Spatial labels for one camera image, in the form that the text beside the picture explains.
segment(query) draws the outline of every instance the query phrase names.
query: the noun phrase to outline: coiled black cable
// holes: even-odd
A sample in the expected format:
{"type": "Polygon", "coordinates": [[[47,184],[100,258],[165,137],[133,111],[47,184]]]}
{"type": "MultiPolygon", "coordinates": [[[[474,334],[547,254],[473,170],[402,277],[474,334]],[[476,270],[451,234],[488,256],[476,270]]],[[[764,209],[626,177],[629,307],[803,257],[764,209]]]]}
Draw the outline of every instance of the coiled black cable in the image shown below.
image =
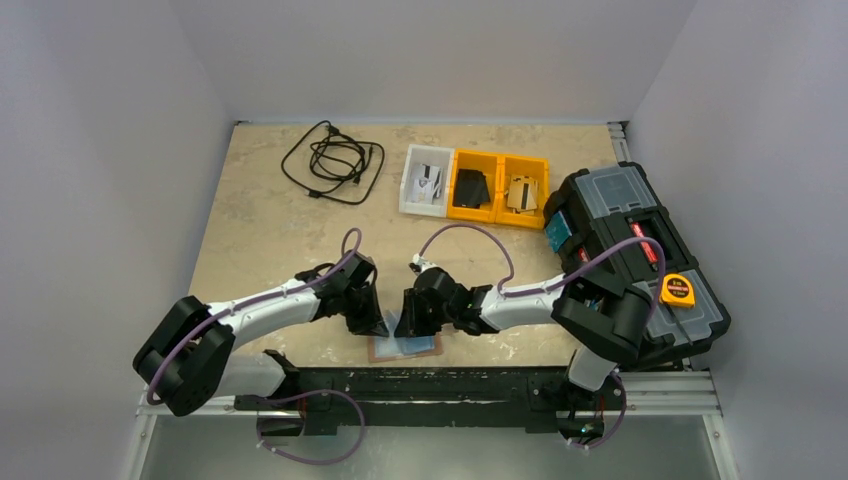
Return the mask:
{"type": "Polygon", "coordinates": [[[383,164],[385,163],[385,161],[386,150],[379,143],[354,140],[348,135],[341,133],[338,128],[336,128],[335,126],[333,126],[332,123],[330,123],[329,120],[322,120],[316,123],[312,128],[310,128],[309,131],[306,132],[306,134],[301,137],[300,140],[297,141],[297,143],[294,144],[291,150],[286,153],[286,155],[280,161],[280,170],[282,170],[283,175],[285,175],[286,178],[294,182],[295,185],[305,188],[309,196],[312,198],[326,198],[327,200],[343,203],[345,205],[359,205],[365,200],[368,200],[368,197],[371,195],[371,190],[374,189],[374,185],[377,183],[377,178],[380,176],[380,172],[383,170],[383,164]],[[296,178],[292,177],[291,174],[286,171],[286,161],[288,161],[289,157],[312,134],[312,132],[314,132],[322,125],[327,126],[327,136],[317,142],[312,142],[309,144],[309,147],[312,149],[312,156],[309,159],[309,171],[322,180],[336,182],[334,186],[330,187],[327,190],[318,190],[308,185],[305,185],[296,178]],[[351,150],[359,156],[359,159],[351,163],[348,160],[329,155],[327,153],[327,150],[332,148],[344,148],[347,150],[351,150]],[[368,170],[368,167],[371,166],[371,159],[374,155],[375,148],[380,151],[380,164],[377,167],[377,173],[374,174],[374,178],[371,180],[371,185],[368,186],[368,190],[365,191],[365,194],[362,196],[362,198],[354,201],[330,196],[331,193],[335,192],[336,190],[341,188],[342,185],[348,182],[353,182],[354,185],[359,185],[359,182],[362,180],[362,176],[368,170]],[[322,162],[333,162],[336,165],[343,165],[347,167],[348,172],[343,174],[335,173],[327,168],[328,164],[322,162]]]}

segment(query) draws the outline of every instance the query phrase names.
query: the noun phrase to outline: toolbox lid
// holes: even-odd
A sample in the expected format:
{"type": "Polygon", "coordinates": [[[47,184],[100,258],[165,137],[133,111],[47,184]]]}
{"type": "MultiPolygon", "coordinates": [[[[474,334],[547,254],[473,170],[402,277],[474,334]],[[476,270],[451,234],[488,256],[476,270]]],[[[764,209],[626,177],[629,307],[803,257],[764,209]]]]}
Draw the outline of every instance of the toolbox lid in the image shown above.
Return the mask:
{"type": "MultiPolygon", "coordinates": [[[[680,327],[674,322],[674,317],[680,321],[680,325],[689,334],[689,338],[693,342],[709,338],[712,335],[710,324],[721,322],[724,316],[716,306],[715,300],[710,295],[701,275],[696,270],[686,270],[679,272],[680,275],[686,277],[695,290],[695,306],[692,308],[670,307],[664,303],[657,306],[656,312],[648,321],[648,335],[654,339],[660,339],[664,335],[671,334],[674,336],[674,345],[684,345],[687,343],[686,335],[680,331],[680,327]]],[[[634,287],[642,289],[653,295],[657,288],[656,280],[650,282],[650,288],[647,282],[636,282],[634,287]]]]}
{"type": "Polygon", "coordinates": [[[613,165],[591,170],[575,179],[592,218],[657,205],[635,167],[613,165]]]}

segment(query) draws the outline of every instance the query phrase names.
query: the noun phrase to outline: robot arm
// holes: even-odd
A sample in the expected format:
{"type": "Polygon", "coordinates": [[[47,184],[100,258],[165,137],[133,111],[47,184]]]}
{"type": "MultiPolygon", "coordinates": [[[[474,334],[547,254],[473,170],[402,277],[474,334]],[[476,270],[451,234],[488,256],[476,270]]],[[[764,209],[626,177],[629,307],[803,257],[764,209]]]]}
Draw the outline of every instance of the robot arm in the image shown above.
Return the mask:
{"type": "Polygon", "coordinates": [[[404,291],[396,336],[434,335],[446,323],[469,335],[518,325],[561,325],[582,344],[569,364],[568,379],[592,392],[616,366],[637,359],[650,317],[647,293],[601,269],[565,285],[558,276],[499,292],[492,285],[468,289],[420,255],[410,268],[417,277],[404,291]]]}
{"type": "Polygon", "coordinates": [[[283,386],[291,364],[277,354],[232,352],[291,325],[342,314],[355,335],[388,335],[376,287],[369,281],[372,274],[376,277],[371,259],[354,252],[317,282],[319,272],[329,266],[301,272],[279,287],[230,302],[206,305],[193,296],[177,301],[133,360],[135,371],[150,384],[149,397],[155,393],[175,415],[182,416],[216,396],[274,394],[283,386]],[[208,326],[191,335],[204,323],[208,326]],[[190,341],[177,349],[190,335],[190,341]]]}

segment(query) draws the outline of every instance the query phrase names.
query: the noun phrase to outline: white bin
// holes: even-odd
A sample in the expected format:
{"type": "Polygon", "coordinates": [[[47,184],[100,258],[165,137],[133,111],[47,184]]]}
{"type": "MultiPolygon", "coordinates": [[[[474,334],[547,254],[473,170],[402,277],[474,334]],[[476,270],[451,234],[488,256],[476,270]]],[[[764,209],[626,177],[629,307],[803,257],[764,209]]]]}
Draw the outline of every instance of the white bin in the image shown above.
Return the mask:
{"type": "Polygon", "coordinates": [[[400,181],[400,198],[398,210],[401,213],[428,215],[431,217],[446,217],[448,210],[448,186],[453,169],[453,148],[429,147],[427,145],[410,145],[406,153],[406,165],[403,167],[403,177],[400,181]],[[416,203],[412,201],[412,172],[417,164],[430,165],[442,169],[439,196],[433,203],[416,203]]]}

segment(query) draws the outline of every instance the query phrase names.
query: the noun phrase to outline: table surface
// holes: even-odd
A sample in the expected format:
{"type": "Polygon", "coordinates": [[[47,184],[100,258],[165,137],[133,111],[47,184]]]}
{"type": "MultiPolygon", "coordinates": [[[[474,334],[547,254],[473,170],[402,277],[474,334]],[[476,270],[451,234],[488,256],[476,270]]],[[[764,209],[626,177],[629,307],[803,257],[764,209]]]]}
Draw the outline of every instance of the table surface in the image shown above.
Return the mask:
{"type": "MultiPolygon", "coordinates": [[[[449,219],[398,212],[404,161],[409,144],[468,148],[547,158],[551,189],[584,167],[615,162],[606,126],[338,125],[357,140],[378,142],[386,163],[371,197],[348,206],[306,196],[280,171],[280,160],[309,129],[308,125],[239,125],[235,128],[212,205],[191,283],[201,301],[231,300],[280,285],[295,273],[340,256],[342,236],[350,227],[364,233],[360,251],[379,269],[377,290],[384,310],[399,311],[403,289],[414,281],[407,264],[426,239],[449,219]]],[[[310,141],[320,139],[316,131],[310,141]]],[[[308,173],[308,145],[293,154],[286,168],[302,183],[324,186],[308,173]]],[[[345,185],[342,198],[357,199],[376,168],[359,186],[345,185]]],[[[508,285],[538,282],[562,273],[559,259],[538,230],[486,226],[515,262],[508,285]]],[[[498,248],[479,232],[453,229],[428,249],[427,258],[466,286],[495,284],[507,266],[498,248]]],[[[497,335],[471,337],[444,330],[441,355],[404,358],[381,366],[563,365],[577,342],[558,325],[515,327],[497,335]]],[[[271,348],[284,351],[298,366],[368,366],[367,337],[347,331],[342,317],[321,319],[279,330],[253,341],[240,352],[271,348]]]]}

